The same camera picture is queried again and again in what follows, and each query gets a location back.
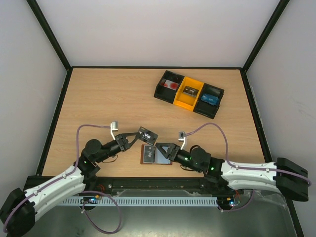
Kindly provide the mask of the blue credit card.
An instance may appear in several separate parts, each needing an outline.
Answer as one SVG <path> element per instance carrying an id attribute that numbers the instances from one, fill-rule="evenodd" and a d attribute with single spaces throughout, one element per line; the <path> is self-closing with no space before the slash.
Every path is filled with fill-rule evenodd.
<path id="1" fill-rule="evenodd" d="M 213 96 L 211 94 L 207 94 L 207 93 L 204 93 L 201 97 L 201 100 L 205 103 L 208 103 L 212 106 L 216 106 L 219 102 L 219 98 L 216 97 L 216 96 Z"/>

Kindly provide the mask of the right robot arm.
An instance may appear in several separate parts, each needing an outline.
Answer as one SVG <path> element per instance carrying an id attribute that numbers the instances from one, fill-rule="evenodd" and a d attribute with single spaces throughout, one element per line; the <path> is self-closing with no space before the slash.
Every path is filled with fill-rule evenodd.
<path id="1" fill-rule="evenodd" d="M 307 170 L 287 158 L 250 164 L 214 158 L 198 145 L 189 151 L 174 143 L 157 143 L 156 148 L 167 160 L 202 173 L 220 193 L 250 189 L 280 193 L 294 201 L 307 202 L 309 199 Z"/>

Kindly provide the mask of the brown leather card holder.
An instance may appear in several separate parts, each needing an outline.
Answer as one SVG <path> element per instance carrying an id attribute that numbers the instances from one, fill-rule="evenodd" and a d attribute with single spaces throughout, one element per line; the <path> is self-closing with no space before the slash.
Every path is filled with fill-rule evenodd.
<path id="1" fill-rule="evenodd" d="M 172 165 L 172 161 L 165 159 L 163 157 L 163 155 L 161 154 L 161 152 L 156 147 L 155 147 L 155 151 L 156 151 L 155 162 L 151 163 L 151 164 L 154 164 L 154 165 Z M 141 158 L 140 158 L 140 163 L 141 164 L 150 164 L 150 163 L 142 163 Z"/>

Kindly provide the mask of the dark vip card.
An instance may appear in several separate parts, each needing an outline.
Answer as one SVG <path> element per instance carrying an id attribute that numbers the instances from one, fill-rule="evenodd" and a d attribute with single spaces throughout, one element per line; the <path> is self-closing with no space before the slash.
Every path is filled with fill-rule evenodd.
<path id="1" fill-rule="evenodd" d="M 151 145 L 144 145 L 142 148 L 141 161 L 142 163 L 154 163 L 155 162 L 155 147 Z"/>
<path id="2" fill-rule="evenodd" d="M 158 135 L 141 126 L 138 130 L 137 138 L 148 145 L 154 146 L 158 139 Z"/>

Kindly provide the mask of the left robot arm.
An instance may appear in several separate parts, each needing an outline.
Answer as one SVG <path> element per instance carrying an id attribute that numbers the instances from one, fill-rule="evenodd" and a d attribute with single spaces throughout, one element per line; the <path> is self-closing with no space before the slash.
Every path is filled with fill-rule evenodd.
<path id="1" fill-rule="evenodd" d="M 89 140 L 73 165 L 61 174 L 25 191 L 11 191 L 0 209 L 3 232 L 12 237 L 26 234 L 47 211 L 65 199 L 92 187 L 100 170 L 98 163 L 125 152 L 137 141 L 139 133 L 123 133 L 102 144 Z"/>

